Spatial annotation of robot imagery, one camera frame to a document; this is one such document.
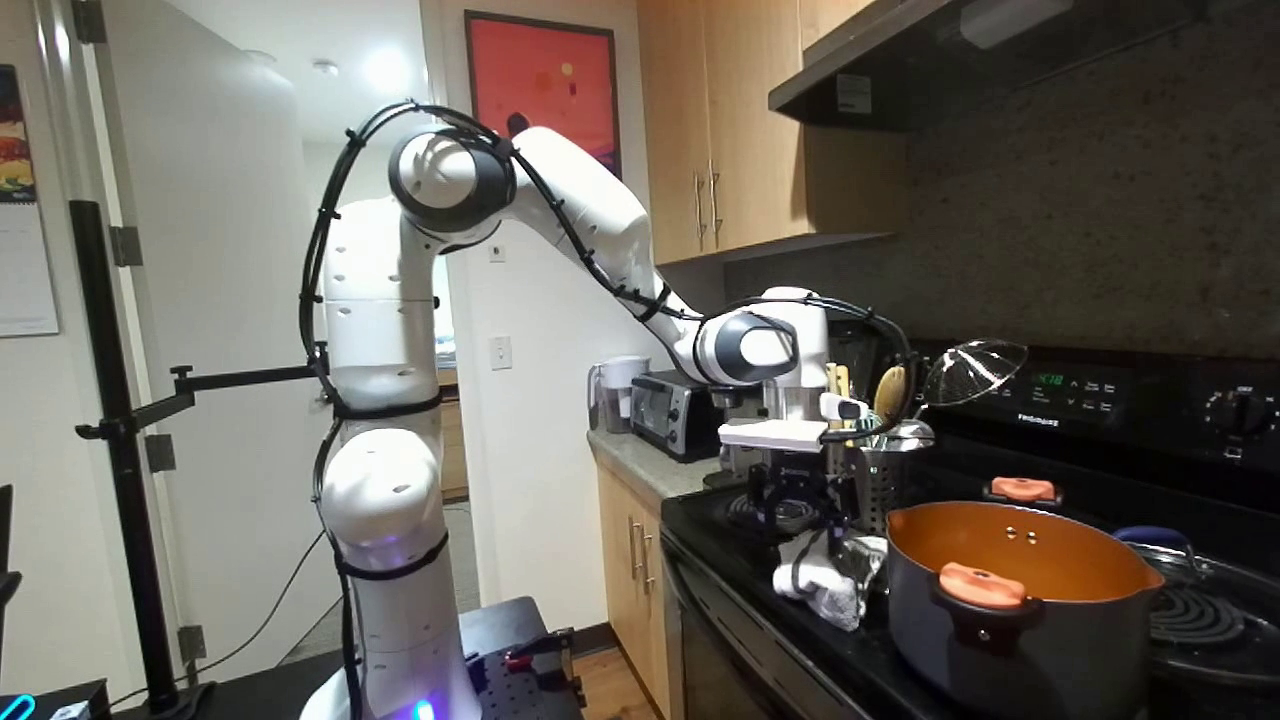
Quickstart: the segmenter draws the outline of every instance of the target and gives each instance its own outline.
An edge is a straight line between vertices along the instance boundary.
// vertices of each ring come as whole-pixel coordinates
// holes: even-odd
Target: tiled backsplash
[[[723,269],[766,284],[913,337],[1280,354],[1280,3],[917,130],[906,232]]]

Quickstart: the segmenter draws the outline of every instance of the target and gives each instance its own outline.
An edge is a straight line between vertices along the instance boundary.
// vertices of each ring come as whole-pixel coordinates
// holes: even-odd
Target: control knob
[[[1253,384],[1236,384],[1225,391],[1212,391],[1202,401],[1202,425],[1219,429],[1230,438],[1254,438],[1277,431],[1277,394],[1254,391]]]

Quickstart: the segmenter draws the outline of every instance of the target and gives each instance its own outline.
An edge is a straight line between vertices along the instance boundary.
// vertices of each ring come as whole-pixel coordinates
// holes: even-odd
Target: robotic arm
[[[386,166],[404,206],[399,236],[335,236],[326,247],[347,166],[399,116],[431,121]],[[377,110],[347,130],[298,288],[298,339],[335,404],[335,429],[316,454],[316,503],[347,620],[363,629],[361,645],[347,631],[347,669],[303,716],[479,716],[458,660],[437,484],[431,261],[485,242],[505,217],[536,226],[611,290],[684,377],[765,391],[766,414],[723,425],[727,449],[824,449],[824,295],[771,288],[754,302],[698,316],[650,269],[640,201],[560,130],[519,129],[505,141],[441,102]]]

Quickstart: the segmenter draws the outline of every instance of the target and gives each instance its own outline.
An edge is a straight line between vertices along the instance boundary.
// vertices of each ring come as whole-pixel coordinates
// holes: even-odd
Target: oven
[[[1185,543],[1134,543],[1168,574],[1140,716],[1280,716],[1277,401],[1277,358],[1032,348],[996,394],[922,414],[934,442],[906,454],[892,503],[1048,474],[1050,512],[1177,529]],[[663,503],[686,716],[963,716],[894,653],[878,581],[857,631],[771,594],[783,533],[759,514],[744,484]]]

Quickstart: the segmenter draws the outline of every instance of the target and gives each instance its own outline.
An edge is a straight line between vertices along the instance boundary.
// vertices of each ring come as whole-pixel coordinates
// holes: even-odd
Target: range hood
[[[803,47],[766,108],[803,122],[920,129],[1140,47],[1239,0],[873,0]]]

